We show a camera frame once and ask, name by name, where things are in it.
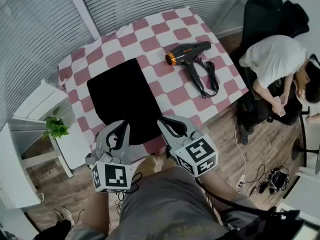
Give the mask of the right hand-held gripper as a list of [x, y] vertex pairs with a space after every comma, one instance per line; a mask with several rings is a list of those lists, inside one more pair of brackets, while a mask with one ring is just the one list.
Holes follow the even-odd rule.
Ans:
[[157, 120], [157, 125], [177, 164], [194, 177], [218, 165], [219, 152], [215, 144], [208, 134], [196, 130], [196, 125], [189, 118], [163, 115]]

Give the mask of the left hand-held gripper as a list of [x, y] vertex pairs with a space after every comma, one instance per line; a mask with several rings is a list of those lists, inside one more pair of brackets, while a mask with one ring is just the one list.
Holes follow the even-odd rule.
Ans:
[[98, 193], [118, 193], [131, 188], [134, 167], [129, 161], [130, 125], [125, 120], [101, 130], [95, 149], [85, 157]]

